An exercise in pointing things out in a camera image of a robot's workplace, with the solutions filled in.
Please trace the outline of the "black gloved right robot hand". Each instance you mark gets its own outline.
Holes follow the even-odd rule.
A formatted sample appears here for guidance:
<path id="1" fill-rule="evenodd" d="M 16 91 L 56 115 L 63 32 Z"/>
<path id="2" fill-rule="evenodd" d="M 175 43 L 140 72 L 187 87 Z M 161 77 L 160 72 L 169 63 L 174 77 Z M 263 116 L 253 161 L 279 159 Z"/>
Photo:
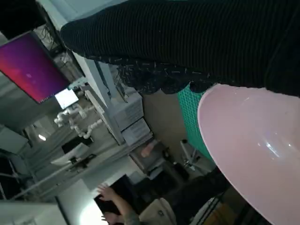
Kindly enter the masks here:
<path id="1" fill-rule="evenodd" d="M 65 24 L 60 35 L 143 94 L 219 83 L 300 95 L 297 0 L 129 0 Z"/>

